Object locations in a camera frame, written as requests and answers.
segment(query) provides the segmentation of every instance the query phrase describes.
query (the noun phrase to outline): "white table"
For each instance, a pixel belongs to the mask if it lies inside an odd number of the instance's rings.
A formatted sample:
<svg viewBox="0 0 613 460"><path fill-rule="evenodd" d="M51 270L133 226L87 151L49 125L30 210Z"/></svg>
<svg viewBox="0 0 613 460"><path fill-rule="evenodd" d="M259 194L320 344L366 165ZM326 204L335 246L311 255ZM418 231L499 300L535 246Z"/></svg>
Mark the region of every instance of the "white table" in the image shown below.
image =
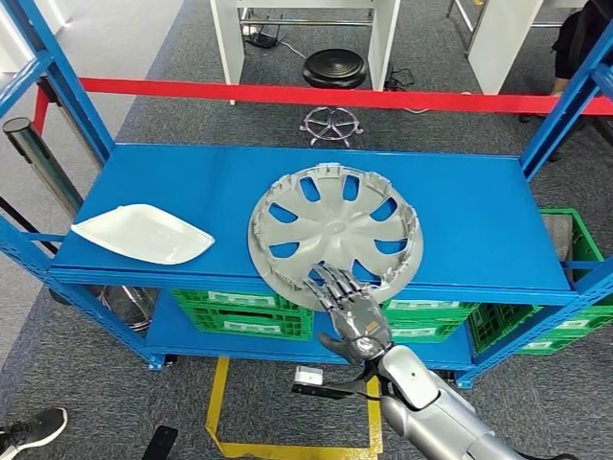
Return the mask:
<svg viewBox="0 0 613 460"><path fill-rule="evenodd" d="M382 91L394 38L400 0L210 0L223 75L228 84L239 84L245 55L238 9L314 8L372 10L368 65L372 88Z"/></svg>
<svg viewBox="0 0 613 460"><path fill-rule="evenodd" d="M452 0L458 6L458 0ZM559 27L535 24L543 8L582 8L587 0L486 0L472 33L468 61L483 94L498 94L532 27ZM464 21L465 13L460 7Z"/></svg>

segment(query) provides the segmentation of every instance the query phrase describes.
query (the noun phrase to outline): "gray floor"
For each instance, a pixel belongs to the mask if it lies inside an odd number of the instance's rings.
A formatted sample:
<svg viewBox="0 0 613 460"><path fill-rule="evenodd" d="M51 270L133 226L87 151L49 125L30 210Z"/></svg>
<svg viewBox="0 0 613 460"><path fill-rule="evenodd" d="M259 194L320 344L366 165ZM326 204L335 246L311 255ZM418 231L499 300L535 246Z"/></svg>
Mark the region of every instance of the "gray floor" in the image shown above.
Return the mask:
<svg viewBox="0 0 613 460"><path fill-rule="evenodd" d="M392 60L409 66L415 89L477 91L446 0L404 2ZM308 16L308 11L296 11ZM360 16L362 12L356 11ZM186 0L149 71L166 80L220 81L221 68L208 3ZM287 41L308 54L341 46L365 54L360 30L293 28ZM552 73L553 31L532 31L505 92L546 93ZM301 60L287 48L248 48L244 81L303 84ZM134 142L304 146L296 128L307 107L206 101L139 99L119 130ZM366 132L359 149L520 153L537 123L494 114L360 110ZM574 206L604 252L613 252L613 200L608 180L611 148L594 132L581 132L563 148L562 160L546 166L534 181L539 204ZM14 394L8 419L48 404L66 406L71 422L62 437L23 458L139 458L155 426L179 430L175 458L219 458L204 431L214 370L212 359L182 358L152 374L105 333L67 307L39 296L30 313L44 323ZM613 458L611 329L605 329L551 357L516 357L480 379L466 392L496 432L516 449L553 455L570 451L584 460ZM26 360L11 354L9 360ZM364 403L325 402L289 392L293 364L231 361L219 435L224 441L363 447L367 442ZM336 378L347 367L328 368ZM421 458L388 428L382 458Z"/></svg>

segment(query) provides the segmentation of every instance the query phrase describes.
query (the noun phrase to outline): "chrome stool base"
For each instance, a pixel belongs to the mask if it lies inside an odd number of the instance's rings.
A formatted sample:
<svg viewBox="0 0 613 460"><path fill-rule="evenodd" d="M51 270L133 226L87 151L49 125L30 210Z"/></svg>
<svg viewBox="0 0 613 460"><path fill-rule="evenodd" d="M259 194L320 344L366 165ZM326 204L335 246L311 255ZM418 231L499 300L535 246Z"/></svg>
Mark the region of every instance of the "chrome stool base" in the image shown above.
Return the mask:
<svg viewBox="0 0 613 460"><path fill-rule="evenodd" d="M319 140L343 141L345 147L351 147L349 137L361 134L363 129L355 115L346 108L317 107L308 112L300 125L301 131L306 131L313 138L313 146Z"/></svg>

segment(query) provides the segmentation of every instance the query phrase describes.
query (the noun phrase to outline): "person's foot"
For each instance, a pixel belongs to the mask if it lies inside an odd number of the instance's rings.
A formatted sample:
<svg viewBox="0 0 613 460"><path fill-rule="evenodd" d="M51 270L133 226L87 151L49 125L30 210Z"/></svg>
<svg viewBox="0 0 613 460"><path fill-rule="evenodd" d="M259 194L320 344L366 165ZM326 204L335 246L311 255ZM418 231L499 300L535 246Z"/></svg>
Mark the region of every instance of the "person's foot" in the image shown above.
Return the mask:
<svg viewBox="0 0 613 460"><path fill-rule="evenodd" d="M56 439L66 428L66 409L39 412L25 422L0 427L0 460L11 460L23 449L39 448Z"/></svg>

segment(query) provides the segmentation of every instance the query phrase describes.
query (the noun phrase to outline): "blue metal shelf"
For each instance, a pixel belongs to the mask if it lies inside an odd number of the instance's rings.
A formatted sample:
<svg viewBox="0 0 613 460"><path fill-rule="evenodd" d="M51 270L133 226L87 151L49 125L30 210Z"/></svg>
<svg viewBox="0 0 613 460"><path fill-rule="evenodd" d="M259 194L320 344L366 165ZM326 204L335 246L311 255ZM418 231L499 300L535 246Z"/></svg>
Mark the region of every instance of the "blue metal shelf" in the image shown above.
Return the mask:
<svg viewBox="0 0 613 460"><path fill-rule="evenodd" d="M519 158L442 153L116 145L34 0L0 0L35 57L0 91L0 115L43 73L103 168L77 221L148 203L215 236L204 254L167 266L115 255L69 233L54 259L0 217L0 251L161 369L166 354L342 362L316 340L197 333L163 293L146 337L133 332L81 284L267 292L247 251L255 204L274 180L322 162L389 178L413 205L425 254L400 298L547 305L484 353L472 356L464 325L440 344L411 344L428 366L454 371L468 387L483 372L613 292L613 258L570 288L529 183L599 89L613 96L613 21ZM332 332L317 314L315 332Z"/></svg>
<svg viewBox="0 0 613 460"><path fill-rule="evenodd" d="M64 283L268 291L247 249L253 207L282 175L330 161L381 173L415 207L424 258L400 298L425 291L429 299L531 303L538 294L544 304L564 305L576 296L517 159L490 155L118 146L76 221L147 203L202 228L216 243L185 264L159 265L69 233L51 273Z"/></svg>
<svg viewBox="0 0 613 460"><path fill-rule="evenodd" d="M318 332L336 336L329 318L322 312L315 313L314 334L310 341L198 333L172 296L162 292L149 329L146 344L152 352L161 354L346 364L317 341ZM472 345L465 324L443 343L411 343L409 346L431 369L467 371L474 367Z"/></svg>

